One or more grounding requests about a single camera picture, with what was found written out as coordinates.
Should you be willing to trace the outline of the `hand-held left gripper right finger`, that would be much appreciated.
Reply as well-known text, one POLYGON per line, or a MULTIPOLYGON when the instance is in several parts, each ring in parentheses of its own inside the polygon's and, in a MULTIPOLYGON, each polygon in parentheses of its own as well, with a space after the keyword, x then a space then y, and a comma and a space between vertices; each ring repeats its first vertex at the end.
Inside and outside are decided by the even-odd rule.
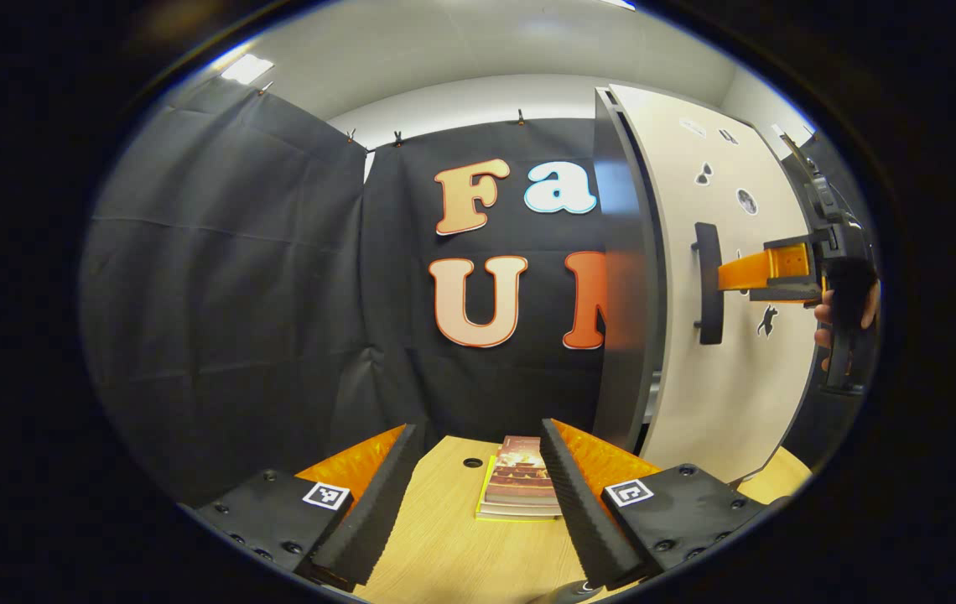
POLYGON ((610 591, 704 557, 768 508, 696 464, 658 469, 554 418, 540 455, 586 580, 610 591))

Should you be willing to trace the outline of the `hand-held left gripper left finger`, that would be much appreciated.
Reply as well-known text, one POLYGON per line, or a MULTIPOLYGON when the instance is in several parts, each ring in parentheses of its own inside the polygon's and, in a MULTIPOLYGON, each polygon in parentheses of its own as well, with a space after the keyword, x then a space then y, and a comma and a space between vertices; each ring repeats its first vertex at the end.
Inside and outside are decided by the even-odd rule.
POLYGON ((182 509, 268 565, 352 592, 381 559, 421 456, 417 425, 401 424, 304 471, 256 471, 182 509))

